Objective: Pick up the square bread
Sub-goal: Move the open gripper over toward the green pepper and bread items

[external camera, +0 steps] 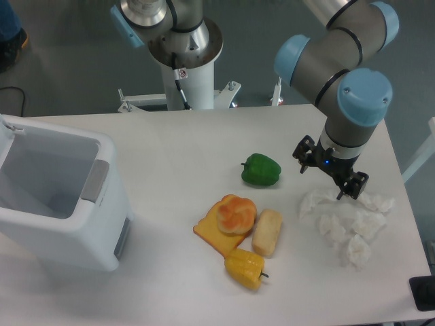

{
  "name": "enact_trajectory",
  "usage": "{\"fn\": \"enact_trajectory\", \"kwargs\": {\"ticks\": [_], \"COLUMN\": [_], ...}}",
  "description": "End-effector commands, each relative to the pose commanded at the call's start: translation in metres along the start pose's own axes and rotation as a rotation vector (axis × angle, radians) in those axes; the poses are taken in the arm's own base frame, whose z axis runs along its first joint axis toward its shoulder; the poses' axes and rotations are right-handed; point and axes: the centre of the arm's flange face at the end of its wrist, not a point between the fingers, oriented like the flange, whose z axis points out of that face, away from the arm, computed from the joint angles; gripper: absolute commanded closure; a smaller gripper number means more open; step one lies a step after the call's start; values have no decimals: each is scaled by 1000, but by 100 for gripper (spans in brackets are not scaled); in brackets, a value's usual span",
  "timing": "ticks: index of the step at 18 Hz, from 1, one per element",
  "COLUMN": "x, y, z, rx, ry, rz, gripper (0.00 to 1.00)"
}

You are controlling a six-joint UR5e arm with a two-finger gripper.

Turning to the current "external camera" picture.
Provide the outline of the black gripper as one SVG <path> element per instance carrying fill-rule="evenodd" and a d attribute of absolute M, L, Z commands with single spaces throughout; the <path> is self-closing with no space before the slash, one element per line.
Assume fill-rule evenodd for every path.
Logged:
<path fill-rule="evenodd" d="M 332 177 L 340 189 L 337 200 L 343 196 L 357 200 L 369 179 L 366 173 L 353 171 L 356 157 L 336 158 L 332 155 L 331 148 L 324 149 L 320 142 L 316 145 L 309 135 L 297 144 L 292 156 L 300 164 L 300 174 L 303 174 L 308 167 L 318 167 Z"/>

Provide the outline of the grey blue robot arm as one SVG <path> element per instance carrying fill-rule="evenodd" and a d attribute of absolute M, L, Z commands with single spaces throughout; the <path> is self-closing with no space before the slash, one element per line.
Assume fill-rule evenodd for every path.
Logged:
<path fill-rule="evenodd" d="M 368 175 L 353 165 L 378 123 L 393 90 L 388 78 L 362 63 L 397 35 L 398 16 L 377 1 L 307 1 L 325 26 L 319 40 L 289 38 L 274 60 L 281 81 L 325 116 L 318 141 L 304 137 L 293 156 L 301 168 L 332 177 L 341 195 L 358 198 Z M 223 48 L 218 26 L 202 1 L 117 1 L 111 17 L 134 46 L 146 45 L 160 65 L 170 110 L 215 109 L 214 63 Z"/>

